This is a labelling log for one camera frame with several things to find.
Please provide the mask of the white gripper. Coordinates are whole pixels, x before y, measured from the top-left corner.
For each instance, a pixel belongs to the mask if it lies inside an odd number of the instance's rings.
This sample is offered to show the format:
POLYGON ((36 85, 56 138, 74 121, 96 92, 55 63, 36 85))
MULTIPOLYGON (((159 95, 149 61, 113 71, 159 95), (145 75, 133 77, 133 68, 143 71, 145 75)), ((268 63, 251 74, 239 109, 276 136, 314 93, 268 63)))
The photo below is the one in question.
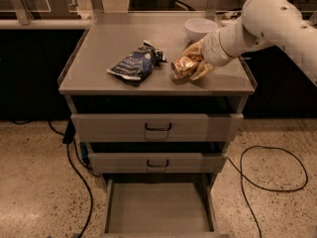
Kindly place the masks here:
POLYGON ((193 43, 183 54, 186 57, 203 55, 205 60, 190 76, 191 80, 197 80, 214 71, 216 66, 224 66, 241 54, 255 52, 263 47, 264 41, 250 34, 239 17, 193 43))

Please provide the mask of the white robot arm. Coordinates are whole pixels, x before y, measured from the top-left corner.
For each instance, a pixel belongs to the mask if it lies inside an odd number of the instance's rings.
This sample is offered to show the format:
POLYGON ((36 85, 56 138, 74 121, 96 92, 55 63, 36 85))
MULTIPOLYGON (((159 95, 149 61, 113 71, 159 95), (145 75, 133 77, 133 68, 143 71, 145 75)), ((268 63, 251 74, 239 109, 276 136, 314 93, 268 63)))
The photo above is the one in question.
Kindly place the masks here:
POLYGON ((248 52, 279 47, 317 85, 317 29, 287 0, 247 0, 241 16, 207 34, 185 54, 203 61, 190 76, 196 80, 248 52))

